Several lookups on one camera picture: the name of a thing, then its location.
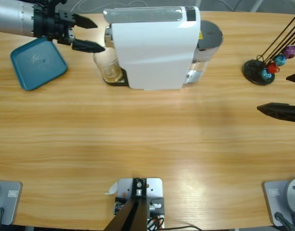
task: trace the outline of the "wooden table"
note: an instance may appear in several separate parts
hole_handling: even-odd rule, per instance
[[[103,42],[98,29],[78,39]],[[143,91],[106,85],[92,54],[58,45],[69,69],[35,90],[19,86],[13,49],[32,38],[0,33],[0,180],[23,191],[15,224],[104,229],[113,218],[119,178],[163,180],[166,225],[203,229],[270,225],[262,183],[295,178],[295,123],[256,106],[295,105],[295,58],[269,86],[241,73],[292,15],[202,12],[224,43],[203,78],[181,90]]]

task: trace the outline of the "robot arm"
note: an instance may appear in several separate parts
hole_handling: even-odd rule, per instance
[[[58,3],[67,0],[0,0],[0,32],[25,35],[58,43],[72,45],[73,50],[84,52],[102,52],[104,48],[92,41],[76,39],[73,27],[96,28],[90,19],[59,10]]]

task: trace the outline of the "cable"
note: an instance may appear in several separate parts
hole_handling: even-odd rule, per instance
[[[281,222],[281,224],[286,227],[288,231],[295,231],[295,225],[290,223],[287,219],[284,218],[283,214],[280,212],[276,212],[274,217]]]
[[[148,227],[148,230],[151,230],[150,228],[153,227],[153,225],[156,226],[156,224],[158,224],[157,229],[154,228],[154,229],[152,229],[152,231],[181,230],[181,229],[187,229],[187,228],[194,228],[196,230],[202,231],[202,229],[200,229],[199,227],[197,227],[195,225],[187,225],[187,226],[173,227],[173,228],[161,228],[161,226],[164,222],[164,218],[159,218],[159,217],[153,217],[150,220],[148,220],[147,223],[149,224],[151,221],[153,221],[153,224]]]
[[[236,5],[235,5],[233,11],[236,11],[236,8],[238,7],[238,5],[239,5],[239,3],[240,3],[241,1],[242,1],[242,0],[239,0],[239,1],[236,3]]]
[[[194,226],[194,225],[187,225],[187,226],[173,227],[173,228],[164,228],[164,229],[158,229],[156,231],[161,231],[161,230],[182,230],[182,229],[187,229],[187,228],[194,228],[196,230],[202,231],[202,229],[200,229],[199,227]]]
[[[222,2],[224,5],[227,6],[227,8],[229,8],[231,11],[234,11],[234,9],[228,4],[226,3],[224,0],[217,0],[218,2]]]
[[[196,0],[195,1],[195,6],[199,8],[200,5],[201,5],[201,0]]]
[[[115,2],[109,2],[109,3],[107,3],[107,4],[105,4],[105,5],[102,5],[102,6],[98,6],[98,7],[94,8],[94,9],[83,10],[80,6],[81,6],[83,3],[87,2],[87,1],[90,1],[90,0],[80,0],[78,3],[76,3],[76,4],[72,7],[71,12],[73,12],[73,10],[76,8],[76,6],[78,6],[78,10],[79,10],[79,11],[81,11],[81,12],[83,12],[83,13],[89,13],[89,12],[92,12],[92,11],[96,11],[96,10],[98,10],[99,8],[104,8],[104,7],[109,6],[109,5],[112,5],[112,4],[118,4],[118,5],[120,5],[120,6],[130,7],[130,6],[131,6],[133,3],[135,3],[135,2],[140,2],[140,3],[144,4],[146,7],[148,7],[148,4],[147,4],[145,1],[143,1],[143,0],[133,0],[133,1],[131,1],[129,4],[124,4],[124,3],[121,3],[121,2],[117,2],[117,1],[115,1]]]

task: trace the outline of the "red capsule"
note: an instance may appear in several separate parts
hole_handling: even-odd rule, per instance
[[[279,68],[275,63],[268,64],[266,68],[267,68],[268,72],[271,74],[274,74],[279,71]]]

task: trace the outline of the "label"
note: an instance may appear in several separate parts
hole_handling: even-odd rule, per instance
[[[278,189],[269,189],[269,194],[271,196],[279,196],[279,190]]]
[[[9,190],[8,197],[17,197],[18,191]]]
[[[202,34],[202,31],[200,31],[200,34],[199,34],[199,39],[203,39],[203,34]]]

